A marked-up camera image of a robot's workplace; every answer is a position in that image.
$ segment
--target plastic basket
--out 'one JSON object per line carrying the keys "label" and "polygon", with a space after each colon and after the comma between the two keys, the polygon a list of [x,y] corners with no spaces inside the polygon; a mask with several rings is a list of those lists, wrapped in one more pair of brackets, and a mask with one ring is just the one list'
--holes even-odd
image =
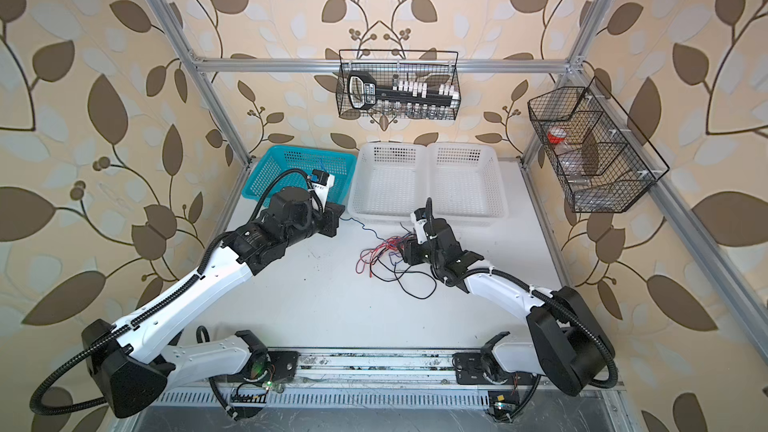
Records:
{"label": "plastic basket", "polygon": [[367,143],[357,155],[350,215],[362,222],[410,223],[427,199],[427,149],[399,143]]}
{"label": "plastic basket", "polygon": [[427,151],[428,196],[436,217],[470,226],[507,217],[502,172],[492,147],[440,142]]}
{"label": "plastic basket", "polygon": [[[335,176],[333,187],[329,190],[328,201],[340,204],[350,189],[352,175],[355,173],[355,157],[343,152],[330,150],[304,149],[292,146],[272,146],[259,160],[248,182],[243,188],[243,197],[259,200],[264,189],[283,171],[289,168],[301,168],[307,174],[313,169],[324,170]],[[306,188],[306,182],[298,174],[290,174],[278,182],[267,197],[279,192],[283,187]]]}

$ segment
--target black wire basket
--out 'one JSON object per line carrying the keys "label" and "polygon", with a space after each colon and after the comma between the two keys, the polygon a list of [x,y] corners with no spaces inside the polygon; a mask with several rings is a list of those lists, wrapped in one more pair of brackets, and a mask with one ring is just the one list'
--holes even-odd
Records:
{"label": "black wire basket", "polygon": [[457,61],[458,52],[445,50],[340,50],[339,117],[456,120]]}
{"label": "black wire basket", "polygon": [[[605,111],[609,99],[606,87],[592,79],[586,87],[561,87],[528,101],[531,124],[573,212],[626,212],[669,171],[618,101],[626,124]],[[655,158],[643,158],[631,142]]]}

